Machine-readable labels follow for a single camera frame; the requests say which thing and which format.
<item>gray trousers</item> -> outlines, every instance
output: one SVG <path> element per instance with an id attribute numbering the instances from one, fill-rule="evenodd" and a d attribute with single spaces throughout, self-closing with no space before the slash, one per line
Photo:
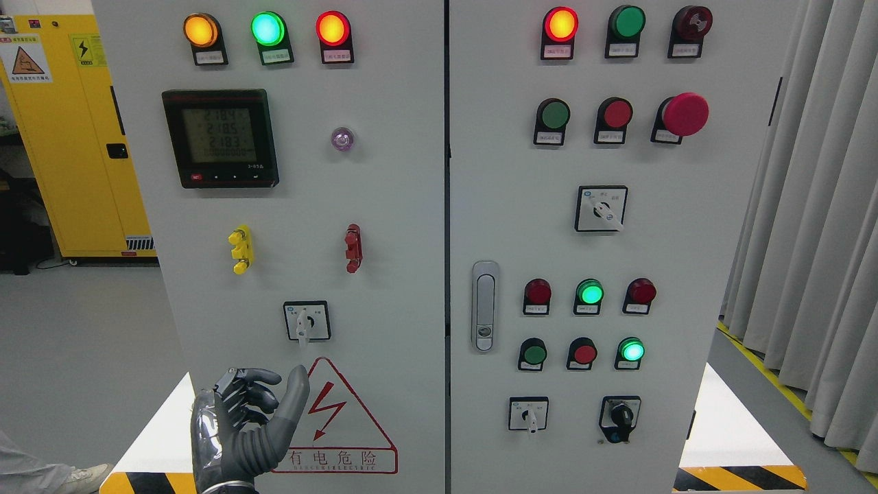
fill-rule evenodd
<path id="1" fill-rule="evenodd" d="M 53 494 L 72 471 L 22 452 L 0 431 L 0 494 Z"/>

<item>red terminal connector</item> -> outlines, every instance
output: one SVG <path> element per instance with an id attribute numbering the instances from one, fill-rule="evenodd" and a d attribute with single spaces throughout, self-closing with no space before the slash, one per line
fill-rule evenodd
<path id="1" fill-rule="evenodd" d="M 344 242 L 348 245 L 348 249 L 344 252 L 344 257 L 348 260 L 348 272 L 353 274 L 363 263 L 363 240 L 360 237 L 359 225 L 351 223 L 348 226 Z"/>

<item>yellow terminal connector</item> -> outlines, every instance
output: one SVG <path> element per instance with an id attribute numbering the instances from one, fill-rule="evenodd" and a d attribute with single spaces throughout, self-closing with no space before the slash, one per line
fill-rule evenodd
<path id="1" fill-rule="evenodd" d="M 228 236 L 228 242 L 234 245 L 232 249 L 232 259 L 237 259 L 232 271 L 235 274 L 245 273 L 253 264 L 253 240 L 250 235 L 250 228 L 247 225 L 240 225 L 234 229 Z"/>

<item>yellow safety cabinet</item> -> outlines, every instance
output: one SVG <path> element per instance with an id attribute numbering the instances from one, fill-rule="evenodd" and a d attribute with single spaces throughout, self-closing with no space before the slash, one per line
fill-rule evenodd
<path id="1" fill-rule="evenodd" d="M 62 256 L 154 257 L 94 16 L 14 21 L 4 86 Z"/>

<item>white curtain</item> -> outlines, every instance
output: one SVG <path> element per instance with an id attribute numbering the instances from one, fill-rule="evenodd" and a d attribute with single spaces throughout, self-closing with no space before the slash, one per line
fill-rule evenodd
<path id="1" fill-rule="evenodd" d="M 809 0 L 797 25 L 724 321 L 878 472 L 878 2 Z"/>

